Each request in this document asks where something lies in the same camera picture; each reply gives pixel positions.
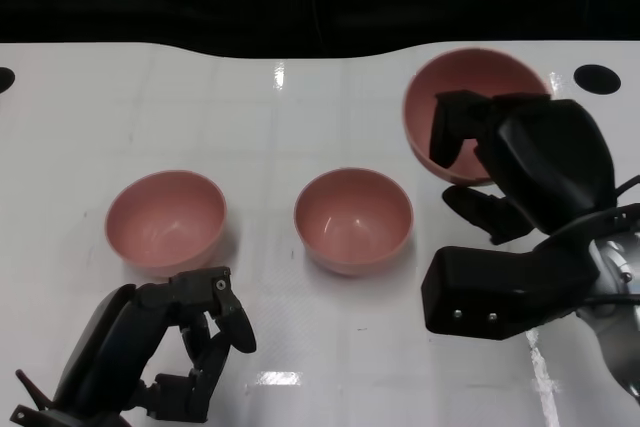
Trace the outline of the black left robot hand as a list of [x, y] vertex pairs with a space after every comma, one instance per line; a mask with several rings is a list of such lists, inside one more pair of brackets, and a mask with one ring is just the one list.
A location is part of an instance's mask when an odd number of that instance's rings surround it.
[[[192, 367], [185, 376], [159, 374], [147, 386], [143, 370], [171, 327], [180, 330]], [[142, 407], [157, 420], [203, 423], [230, 350], [249, 354], [256, 348], [227, 267], [184, 272], [165, 283], [127, 284], [94, 311], [52, 406], [82, 419]]]

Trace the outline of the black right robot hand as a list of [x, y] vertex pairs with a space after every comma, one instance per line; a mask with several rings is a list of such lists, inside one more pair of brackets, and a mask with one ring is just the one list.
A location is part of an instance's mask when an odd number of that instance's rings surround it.
[[614, 208], [613, 160], [591, 115], [571, 99], [547, 94], [485, 97], [460, 90], [436, 96], [430, 159], [450, 167], [465, 141], [503, 197], [454, 186], [445, 203], [484, 230], [494, 245], [551, 235], [589, 214]]

